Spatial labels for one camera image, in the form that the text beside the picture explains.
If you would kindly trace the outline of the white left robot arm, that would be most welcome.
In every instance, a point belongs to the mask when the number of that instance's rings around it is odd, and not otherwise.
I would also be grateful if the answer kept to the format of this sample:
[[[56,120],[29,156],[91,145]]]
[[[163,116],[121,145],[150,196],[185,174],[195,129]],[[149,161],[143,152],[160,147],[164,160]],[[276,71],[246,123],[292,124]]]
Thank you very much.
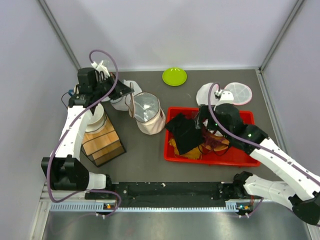
[[[108,176],[89,172],[80,162],[80,152],[85,131],[94,115],[96,106],[104,99],[118,100],[134,89],[117,80],[104,62],[92,62],[77,72],[78,84],[70,97],[67,119],[57,146],[49,157],[41,161],[50,190],[96,190],[102,198],[109,198],[114,191]]]

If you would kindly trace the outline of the maroon padded bra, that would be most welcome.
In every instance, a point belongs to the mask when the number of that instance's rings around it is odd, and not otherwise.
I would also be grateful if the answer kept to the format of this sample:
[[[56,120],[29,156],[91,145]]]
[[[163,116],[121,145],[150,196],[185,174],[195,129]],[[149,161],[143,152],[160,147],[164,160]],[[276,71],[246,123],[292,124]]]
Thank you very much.
[[[204,139],[202,146],[211,152],[219,152],[229,146],[229,142],[223,136],[215,136],[205,129],[202,131],[202,136]]]

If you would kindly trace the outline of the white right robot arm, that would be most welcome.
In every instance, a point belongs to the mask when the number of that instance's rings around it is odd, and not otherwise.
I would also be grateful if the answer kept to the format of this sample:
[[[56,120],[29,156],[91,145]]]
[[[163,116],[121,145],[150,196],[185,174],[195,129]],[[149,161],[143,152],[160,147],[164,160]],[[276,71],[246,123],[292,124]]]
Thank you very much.
[[[196,117],[177,114],[165,125],[180,155],[193,150],[203,154],[205,145],[225,145],[241,155],[248,155],[276,174],[281,181],[270,181],[243,171],[233,178],[233,192],[239,198],[247,195],[272,200],[291,210],[300,220],[320,225],[320,178],[282,151],[259,127],[246,124],[234,106],[230,91],[208,94],[209,105],[201,105]]]

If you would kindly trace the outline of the beige laundry bag brown zipper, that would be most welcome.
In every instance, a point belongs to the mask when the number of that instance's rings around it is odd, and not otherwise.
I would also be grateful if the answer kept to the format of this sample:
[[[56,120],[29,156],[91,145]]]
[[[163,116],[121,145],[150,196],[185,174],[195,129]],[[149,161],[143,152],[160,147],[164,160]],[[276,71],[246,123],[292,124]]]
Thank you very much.
[[[135,119],[139,130],[146,135],[160,133],[166,124],[166,115],[158,97],[149,92],[130,95],[129,116]]]

